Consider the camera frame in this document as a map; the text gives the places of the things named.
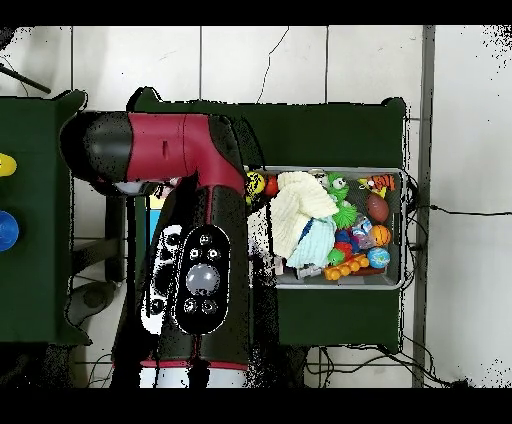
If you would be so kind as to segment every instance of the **gray plastic bin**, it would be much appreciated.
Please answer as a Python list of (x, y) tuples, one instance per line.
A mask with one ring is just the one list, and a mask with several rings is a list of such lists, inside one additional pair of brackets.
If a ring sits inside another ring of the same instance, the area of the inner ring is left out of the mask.
[(387, 250), (391, 259), (382, 274), (369, 276), (348, 275), (336, 281), (328, 281), (322, 275), (297, 279), (294, 273), (285, 272), (277, 276), (279, 289), (329, 289), (329, 290), (394, 290), (398, 289), (404, 282), (405, 271), (405, 229), (406, 229), (406, 181), (405, 174), (396, 168), (333, 168), (333, 167), (291, 167), (291, 166), (268, 166), (266, 171), (256, 170), (262, 175), (277, 175), (281, 172), (309, 171), (311, 169), (322, 169), (325, 172), (338, 171), (343, 174), (350, 187), (346, 200), (355, 205), (359, 212), (366, 214), (366, 199), (370, 193), (367, 189), (361, 189), (358, 178), (374, 175), (391, 174), (395, 179), (395, 190), (387, 190), (385, 200), (389, 206), (389, 216), (383, 225), (391, 232), (391, 243)]

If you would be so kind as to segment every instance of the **green toy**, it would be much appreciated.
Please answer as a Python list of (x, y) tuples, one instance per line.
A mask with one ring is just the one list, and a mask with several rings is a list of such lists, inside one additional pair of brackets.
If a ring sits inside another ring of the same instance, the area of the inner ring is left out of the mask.
[(336, 266), (341, 264), (345, 260), (345, 254), (338, 249), (332, 249), (327, 255), (329, 265)]
[(356, 222), (357, 208), (345, 200), (349, 188), (347, 181), (339, 172), (330, 172), (327, 178), (329, 180), (327, 193), (338, 208), (338, 212), (332, 216), (332, 219), (338, 229), (351, 227)]

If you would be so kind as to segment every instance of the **red ball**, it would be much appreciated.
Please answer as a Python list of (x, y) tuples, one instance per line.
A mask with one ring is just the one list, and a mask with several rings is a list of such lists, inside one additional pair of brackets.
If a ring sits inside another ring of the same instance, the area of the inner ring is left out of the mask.
[(277, 178), (273, 175), (270, 175), (267, 179), (267, 184), (265, 185), (265, 191), (263, 192), (266, 196), (274, 197), (279, 188), (277, 186)]

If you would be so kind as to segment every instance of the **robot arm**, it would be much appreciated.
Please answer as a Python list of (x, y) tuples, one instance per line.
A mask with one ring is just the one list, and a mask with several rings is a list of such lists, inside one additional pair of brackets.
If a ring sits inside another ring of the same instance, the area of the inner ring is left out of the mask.
[(93, 184), (181, 178), (151, 260), (144, 291), (150, 298), (129, 305), (144, 331), (159, 338), (141, 363), (141, 385), (180, 387), (187, 375), (190, 387), (243, 384), (245, 173), (229, 122), (202, 114), (82, 112), (62, 129), (61, 152), (75, 176)]

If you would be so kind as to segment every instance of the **orange toy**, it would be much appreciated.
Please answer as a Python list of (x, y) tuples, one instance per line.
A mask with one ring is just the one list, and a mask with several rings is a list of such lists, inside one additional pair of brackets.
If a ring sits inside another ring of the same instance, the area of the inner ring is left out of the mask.
[(369, 265), (370, 262), (366, 255), (364, 253), (359, 253), (340, 265), (325, 268), (324, 276), (327, 280), (337, 280), (341, 277), (346, 277), (351, 272), (359, 271), (360, 268), (366, 268)]
[(391, 233), (384, 225), (374, 225), (370, 235), (375, 240), (375, 246), (384, 246), (391, 241)]

